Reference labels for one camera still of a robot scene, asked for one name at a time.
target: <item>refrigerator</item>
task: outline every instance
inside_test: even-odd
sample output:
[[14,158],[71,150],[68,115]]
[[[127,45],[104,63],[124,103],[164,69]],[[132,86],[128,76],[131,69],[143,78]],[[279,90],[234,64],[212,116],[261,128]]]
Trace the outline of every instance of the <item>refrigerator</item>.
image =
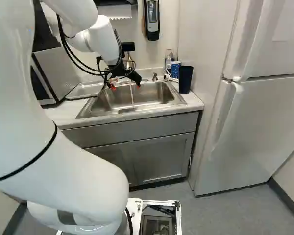
[[264,183],[294,151],[294,0],[231,3],[224,65],[193,154],[196,196]]

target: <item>floor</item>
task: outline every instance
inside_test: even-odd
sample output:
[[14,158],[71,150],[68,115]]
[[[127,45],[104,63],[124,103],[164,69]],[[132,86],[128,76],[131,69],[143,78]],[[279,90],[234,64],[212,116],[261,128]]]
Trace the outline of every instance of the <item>floor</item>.
[[[294,235],[294,217],[267,185],[194,198],[187,182],[132,192],[148,200],[180,200],[183,235]],[[14,235],[55,235],[27,213]]]

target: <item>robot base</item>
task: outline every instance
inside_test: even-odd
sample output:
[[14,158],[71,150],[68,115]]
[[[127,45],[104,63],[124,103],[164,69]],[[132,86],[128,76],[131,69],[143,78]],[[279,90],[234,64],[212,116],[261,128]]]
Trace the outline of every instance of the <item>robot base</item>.
[[[133,224],[133,235],[182,235],[179,201],[151,201],[129,198],[127,203]],[[56,235],[69,235],[58,231]],[[126,214],[115,235],[130,235]]]

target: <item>cup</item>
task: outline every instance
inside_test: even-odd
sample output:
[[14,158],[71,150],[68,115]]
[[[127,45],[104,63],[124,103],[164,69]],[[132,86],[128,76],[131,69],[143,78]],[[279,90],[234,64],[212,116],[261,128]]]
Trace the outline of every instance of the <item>cup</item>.
[[172,61],[171,62],[171,76],[172,78],[179,78],[179,70],[181,67],[181,61]]
[[193,66],[181,66],[179,76],[180,79],[178,81],[179,84],[179,93],[180,94],[188,94],[191,90],[191,82],[193,77]]

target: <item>sink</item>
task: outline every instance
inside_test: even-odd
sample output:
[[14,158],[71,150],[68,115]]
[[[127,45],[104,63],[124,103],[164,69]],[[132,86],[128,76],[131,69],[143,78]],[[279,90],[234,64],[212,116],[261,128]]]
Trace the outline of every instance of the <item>sink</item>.
[[144,80],[141,86],[128,82],[115,85],[115,91],[104,88],[90,99],[77,119],[137,112],[186,104],[170,82]]

